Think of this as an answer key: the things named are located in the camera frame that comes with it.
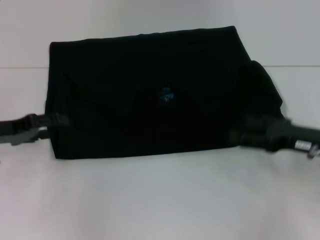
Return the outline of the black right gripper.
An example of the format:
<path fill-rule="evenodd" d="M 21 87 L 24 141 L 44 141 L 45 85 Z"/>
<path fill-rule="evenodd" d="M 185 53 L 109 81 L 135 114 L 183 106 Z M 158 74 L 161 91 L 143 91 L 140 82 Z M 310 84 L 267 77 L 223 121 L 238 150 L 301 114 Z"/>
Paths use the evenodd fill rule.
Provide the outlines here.
<path fill-rule="evenodd" d="M 277 120 L 268 116 L 248 116 L 244 120 L 246 130 L 232 129 L 228 133 L 230 144 L 267 149 L 296 150 L 304 153 L 320 152 L 320 130 L 293 125 L 289 120 Z"/>

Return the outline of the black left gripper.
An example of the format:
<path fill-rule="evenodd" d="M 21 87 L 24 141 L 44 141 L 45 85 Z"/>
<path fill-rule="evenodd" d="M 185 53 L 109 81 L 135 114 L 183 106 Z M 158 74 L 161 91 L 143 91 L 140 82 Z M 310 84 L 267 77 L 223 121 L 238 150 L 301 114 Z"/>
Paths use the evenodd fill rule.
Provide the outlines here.
<path fill-rule="evenodd" d="M 17 146 L 30 143 L 42 127 L 67 126 L 69 119 L 59 113 L 29 114 L 20 119 L 0 122 L 0 143 Z"/>

